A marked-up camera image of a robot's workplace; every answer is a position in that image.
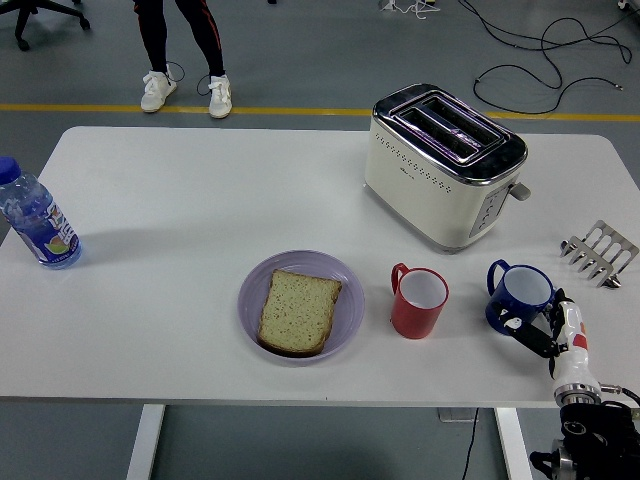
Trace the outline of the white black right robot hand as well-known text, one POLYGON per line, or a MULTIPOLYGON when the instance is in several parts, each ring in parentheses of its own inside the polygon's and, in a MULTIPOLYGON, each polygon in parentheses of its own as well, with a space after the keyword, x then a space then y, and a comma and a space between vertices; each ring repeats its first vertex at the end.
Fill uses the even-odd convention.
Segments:
POLYGON ((601 389, 589 370, 588 340, 581 311, 562 289, 542 310, 550 332, 524 320, 520 310, 499 300, 489 302, 490 311, 509 336, 549 360, 554 397, 559 405, 598 403, 601 389))

